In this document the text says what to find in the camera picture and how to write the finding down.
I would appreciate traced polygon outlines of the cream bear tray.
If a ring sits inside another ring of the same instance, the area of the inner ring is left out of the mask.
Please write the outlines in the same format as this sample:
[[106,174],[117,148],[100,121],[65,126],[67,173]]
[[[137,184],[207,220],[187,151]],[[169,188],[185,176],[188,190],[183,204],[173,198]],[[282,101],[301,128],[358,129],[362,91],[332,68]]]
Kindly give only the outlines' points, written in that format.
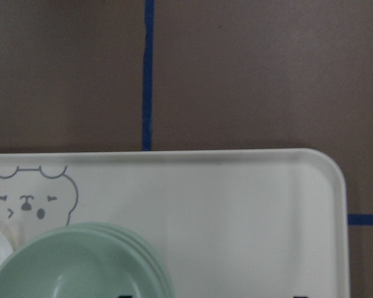
[[349,297],[346,183],[312,149],[0,154],[14,246],[106,222],[146,239],[177,297]]

